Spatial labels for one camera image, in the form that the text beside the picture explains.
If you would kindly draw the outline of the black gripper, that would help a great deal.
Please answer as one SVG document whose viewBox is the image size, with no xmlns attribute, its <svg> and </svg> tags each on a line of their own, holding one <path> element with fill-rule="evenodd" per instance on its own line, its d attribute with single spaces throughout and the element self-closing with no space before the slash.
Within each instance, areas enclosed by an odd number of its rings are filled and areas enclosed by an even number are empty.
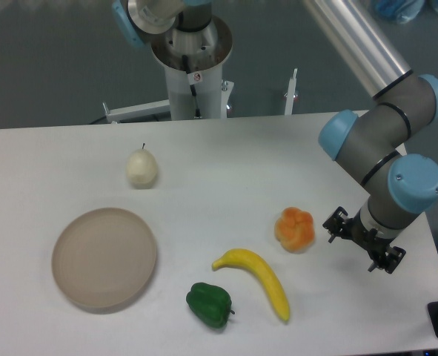
<svg viewBox="0 0 438 356">
<path fill-rule="evenodd" d="M 339 206 L 322 224 L 332 243 L 337 237 L 350 240 L 363 248 L 369 254 L 372 264 L 369 272 L 376 269 L 387 274 L 393 274 L 406 255 L 406 250 L 397 246 L 390 246 L 389 239 L 385 239 L 384 227 L 371 215 L 369 208 L 360 208 L 354 217 Z"/>
</svg>

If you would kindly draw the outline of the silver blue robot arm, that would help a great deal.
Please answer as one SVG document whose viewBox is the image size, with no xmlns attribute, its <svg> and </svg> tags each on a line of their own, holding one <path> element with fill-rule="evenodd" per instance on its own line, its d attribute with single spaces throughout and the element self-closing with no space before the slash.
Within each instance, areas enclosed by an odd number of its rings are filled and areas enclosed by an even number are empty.
<svg viewBox="0 0 438 356">
<path fill-rule="evenodd" d="M 376 102 L 361 116 L 337 113 L 319 134 L 324 152 L 369 195 L 355 217 L 338 208 L 324 227 L 391 273 L 405 256 L 394 239 L 438 199 L 438 165 L 398 151 L 438 118 L 438 78 L 415 75 L 357 1 L 305 5 Z M 225 114 L 221 75 L 232 36 L 209 1 L 114 1 L 111 9 L 130 45 L 150 45 L 165 69 L 173 119 Z"/>
</svg>

